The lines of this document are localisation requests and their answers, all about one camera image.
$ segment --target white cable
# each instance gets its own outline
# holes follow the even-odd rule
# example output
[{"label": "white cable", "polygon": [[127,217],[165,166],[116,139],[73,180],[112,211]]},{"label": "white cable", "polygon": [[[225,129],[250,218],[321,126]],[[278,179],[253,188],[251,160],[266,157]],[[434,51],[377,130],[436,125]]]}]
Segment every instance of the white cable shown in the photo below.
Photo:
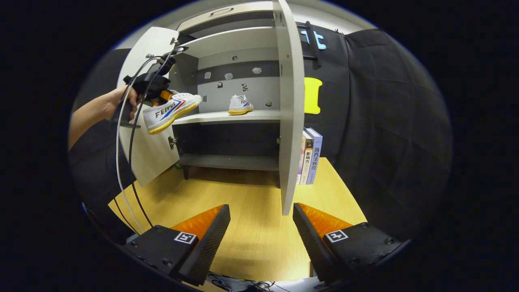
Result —
[{"label": "white cable", "polygon": [[135,78],[128,85],[128,88],[127,88],[127,91],[126,91],[126,95],[124,96],[124,98],[122,100],[121,112],[119,113],[119,120],[117,121],[117,133],[115,135],[115,168],[117,170],[117,180],[119,182],[119,187],[121,188],[122,196],[125,198],[126,206],[128,206],[128,210],[130,210],[131,217],[133,218],[133,220],[135,220],[135,223],[137,223],[137,226],[139,226],[139,228],[141,229],[141,231],[143,233],[144,233],[144,229],[142,229],[141,225],[139,224],[139,222],[135,218],[135,215],[133,214],[133,212],[131,210],[130,204],[128,203],[128,199],[126,198],[126,193],[124,191],[124,188],[122,187],[121,175],[119,173],[119,128],[121,126],[122,112],[125,109],[125,105],[126,105],[126,100],[127,100],[128,94],[130,94],[130,89],[133,86],[133,83],[135,82],[137,75],[140,73],[142,68],[144,68],[144,66],[146,66],[146,64],[148,64],[151,60],[153,60],[155,58],[160,58],[160,57],[154,57],[154,58],[151,58],[151,59],[147,60],[146,62],[144,62],[144,64],[142,64],[142,66],[139,68],[139,70],[135,73],[135,75],[134,75]]}]

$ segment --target yellow sign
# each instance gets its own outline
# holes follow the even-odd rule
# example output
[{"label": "yellow sign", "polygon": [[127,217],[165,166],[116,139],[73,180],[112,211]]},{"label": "yellow sign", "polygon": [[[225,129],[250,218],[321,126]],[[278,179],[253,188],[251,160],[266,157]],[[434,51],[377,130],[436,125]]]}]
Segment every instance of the yellow sign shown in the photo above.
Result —
[{"label": "yellow sign", "polygon": [[318,106],[319,87],[323,82],[312,77],[305,77],[305,114],[318,114],[321,108]]}]

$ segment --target sneaker sole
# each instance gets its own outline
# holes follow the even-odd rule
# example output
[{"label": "sneaker sole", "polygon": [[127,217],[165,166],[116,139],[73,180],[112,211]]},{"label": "sneaker sole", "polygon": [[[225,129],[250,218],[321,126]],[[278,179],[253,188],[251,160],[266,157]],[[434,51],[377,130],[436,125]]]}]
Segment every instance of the sneaker sole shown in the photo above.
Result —
[{"label": "sneaker sole", "polygon": [[248,108],[248,109],[241,110],[241,111],[229,111],[229,114],[231,114],[231,115],[242,115],[242,114],[245,114],[247,112],[252,112],[252,109]]},{"label": "sneaker sole", "polygon": [[164,131],[167,127],[169,127],[169,126],[171,126],[171,124],[173,124],[173,122],[176,120],[176,118],[178,118],[179,116],[194,110],[197,106],[198,105],[196,103],[193,103],[192,105],[188,106],[187,108],[177,112],[173,116],[173,118],[171,118],[171,120],[169,120],[167,123],[163,124],[162,126],[159,126],[156,129],[148,131],[148,134],[155,135],[155,134],[158,134],[158,133]]}]

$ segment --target wooden tabletop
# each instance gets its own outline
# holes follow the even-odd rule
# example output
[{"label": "wooden tabletop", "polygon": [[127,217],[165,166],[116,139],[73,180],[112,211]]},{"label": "wooden tabletop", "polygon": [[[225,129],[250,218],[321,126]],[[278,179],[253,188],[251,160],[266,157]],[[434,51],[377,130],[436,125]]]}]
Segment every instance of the wooden tabletop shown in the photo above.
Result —
[{"label": "wooden tabletop", "polygon": [[[211,271],[256,281],[287,281],[310,276],[310,259],[289,216],[281,215],[281,190],[275,171],[192,167],[189,179],[170,168],[144,188],[139,199],[153,224],[171,227],[221,204],[229,204],[231,221],[216,252]],[[150,228],[132,187],[125,189],[135,217]],[[117,202],[132,219],[122,193]],[[351,224],[366,222],[359,205],[326,158],[320,158],[314,184],[297,185],[294,202],[301,202]],[[114,201],[110,208],[121,219]]]}]

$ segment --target cabinet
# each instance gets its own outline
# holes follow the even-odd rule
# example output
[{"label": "cabinet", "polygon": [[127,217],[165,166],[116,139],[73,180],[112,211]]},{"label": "cabinet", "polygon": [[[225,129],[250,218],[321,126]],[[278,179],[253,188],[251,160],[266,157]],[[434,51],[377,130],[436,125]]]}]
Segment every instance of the cabinet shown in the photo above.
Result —
[{"label": "cabinet", "polygon": [[[162,55],[171,50],[172,37],[206,29],[215,25],[216,20],[266,17],[272,18],[272,26],[221,31],[181,44],[189,49],[176,57],[177,64],[167,76],[172,80],[170,88],[199,94],[203,102],[158,135],[148,135],[142,117],[139,118],[142,128],[135,133],[132,169],[141,185],[175,162],[186,166],[277,170],[282,214],[289,214],[301,151],[304,66],[299,32],[285,0],[215,9],[181,23],[178,31],[150,28],[128,54],[118,85],[122,85],[124,76],[135,73],[146,54]],[[262,68],[261,73],[254,73],[253,68]],[[225,72],[234,72],[234,77],[228,78]],[[245,94],[254,111],[229,115],[227,107],[234,94]],[[121,128],[126,155],[129,132]],[[168,137],[174,138],[174,134],[179,142],[170,148]],[[228,139],[204,140],[208,135],[216,140]],[[261,135],[264,142],[254,141]],[[230,150],[211,152],[211,143]]]}]

